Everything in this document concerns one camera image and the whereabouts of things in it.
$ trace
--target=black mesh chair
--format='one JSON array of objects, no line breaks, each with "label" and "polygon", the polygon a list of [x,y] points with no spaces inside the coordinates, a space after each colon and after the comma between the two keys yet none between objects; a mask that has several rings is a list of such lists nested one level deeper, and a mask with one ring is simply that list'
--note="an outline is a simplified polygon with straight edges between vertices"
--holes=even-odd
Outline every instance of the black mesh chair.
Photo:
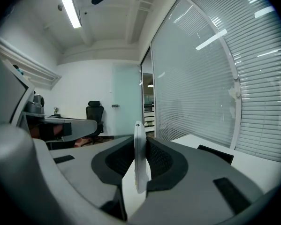
[{"label": "black mesh chair", "polygon": [[94,133],[85,136],[92,138],[92,144],[95,143],[95,139],[98,135],[104,132],[104,122],[102,122],[103,111],[104,107],[100,105],[99,101],[90,101],[88,107],[86,107],[86,119],[95,120],[98,123],[97,130]]}]

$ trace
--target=chair headrest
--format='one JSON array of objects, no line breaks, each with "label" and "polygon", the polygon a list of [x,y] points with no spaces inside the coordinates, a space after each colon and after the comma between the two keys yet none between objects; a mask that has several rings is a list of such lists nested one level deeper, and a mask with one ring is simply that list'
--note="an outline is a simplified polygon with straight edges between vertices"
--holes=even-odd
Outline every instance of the chair headrest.
[{"label": "chair headrest", "polygon": [[100,106],[100,102],[99,101],[89,101],[88,106],[98,107],[98,106]]}]

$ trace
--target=door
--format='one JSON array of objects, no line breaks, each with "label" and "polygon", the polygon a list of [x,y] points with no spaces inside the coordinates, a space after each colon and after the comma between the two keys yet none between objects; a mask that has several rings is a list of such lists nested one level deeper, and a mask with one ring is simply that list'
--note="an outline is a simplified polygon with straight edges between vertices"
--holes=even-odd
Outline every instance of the door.
[{"label": "door", "polygon": [[142,121],[140,66],[136,63],[113,65],[114,136],[134,135],[136,121]]}]

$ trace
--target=ceiling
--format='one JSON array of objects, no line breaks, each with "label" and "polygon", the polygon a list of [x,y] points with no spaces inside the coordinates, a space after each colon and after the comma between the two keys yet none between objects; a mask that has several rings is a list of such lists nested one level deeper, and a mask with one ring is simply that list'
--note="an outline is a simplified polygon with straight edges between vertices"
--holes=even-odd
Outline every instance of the ceiling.
[{"label": "ceiling", "polygon": [[61,0],[25,0],[26,6],[42,24],[61,52],[84,46],[92,48],[100,41],[122,41],[127,45],[139,40],[144,22],[153,9],[153,0],[104,0],[98,5],[91,0],[74,0],[80,14],[81,28],[74,29],[66,11],[57,9]]}]

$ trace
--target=window blind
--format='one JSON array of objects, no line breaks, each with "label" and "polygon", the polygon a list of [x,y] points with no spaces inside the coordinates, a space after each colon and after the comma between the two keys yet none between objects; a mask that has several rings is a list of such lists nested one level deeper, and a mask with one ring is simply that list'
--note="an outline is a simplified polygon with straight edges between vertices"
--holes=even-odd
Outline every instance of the window blind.
[{"label": "window blind", "polygon": [[186,0],[178,0],[160,27],[152,57],[156,136],[194,134],[229,147],[235,126],[232,72],[211,26]]},{"label": "window blind", "polygon": [[240,78],[236,150],[281,162],[281,21],[267,0],[192,0],[226,29]]}]

